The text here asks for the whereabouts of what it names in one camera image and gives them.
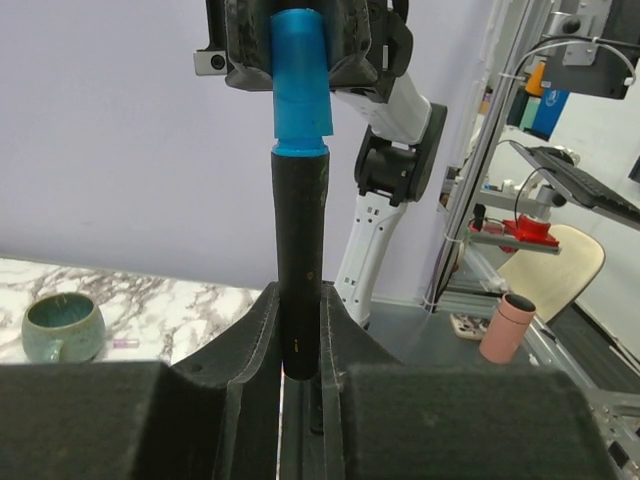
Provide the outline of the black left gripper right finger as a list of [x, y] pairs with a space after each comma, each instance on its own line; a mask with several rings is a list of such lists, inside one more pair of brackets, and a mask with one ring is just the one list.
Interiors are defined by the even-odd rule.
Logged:
[[402, 363], [320, 302], [317, 376], [284, 386], [283, 479], [613, 479], [587, 399], [559, 370]]

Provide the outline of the blue pen cap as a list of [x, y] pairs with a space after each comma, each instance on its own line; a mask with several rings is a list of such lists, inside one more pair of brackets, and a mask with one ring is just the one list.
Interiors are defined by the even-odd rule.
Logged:
[[288, 9], [271, 18], [274, 152], [313, 157], [327, 152], [333, 134], [322, 16]]

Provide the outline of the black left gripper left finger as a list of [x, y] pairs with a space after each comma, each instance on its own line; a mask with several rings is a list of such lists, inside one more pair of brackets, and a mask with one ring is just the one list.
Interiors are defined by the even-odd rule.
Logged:
[[159, 361], [5, 365], [5, 479], [272, 479], [278, 287], [200, 350]]

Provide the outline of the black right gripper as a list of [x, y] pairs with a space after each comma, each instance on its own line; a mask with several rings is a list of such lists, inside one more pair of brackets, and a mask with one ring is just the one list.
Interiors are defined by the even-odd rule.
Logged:
[[321, 14], [333, 92], [385, 103], [413, 53], [407, 1], [227, 0], [205, 5], [209, 45], [194, 53], [195, 73], [223, 75], [226, 85], [237, 90], [272, 90], [271, 18], [283, 10]]

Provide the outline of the blue black highlighter pen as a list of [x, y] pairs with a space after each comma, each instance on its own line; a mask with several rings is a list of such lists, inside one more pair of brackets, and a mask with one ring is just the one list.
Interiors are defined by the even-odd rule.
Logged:
[[329, 149], [282, 141], [271, 172], [282, 361], [289, 378], [304, 381], [318, 371]]

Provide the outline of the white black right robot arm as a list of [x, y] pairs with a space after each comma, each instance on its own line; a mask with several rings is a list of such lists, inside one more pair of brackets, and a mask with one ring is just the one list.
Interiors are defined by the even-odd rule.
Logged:
[[269, 91], [271, 49], [284, 44], [276, 16], [322, 24], [323, 36], [307, 51], [326, 52], [330, 92], [368, 124], [354, 167], [354, 224], [335, 282], [361, 326], [392, 234], [426, 190], [447, 116], [446, 106], [430, 103], [409, 76], [408, 13], [406, 1], [209, 1], [209, 44], [194, 54], [199, 76], [222, 75], [231, 88]]

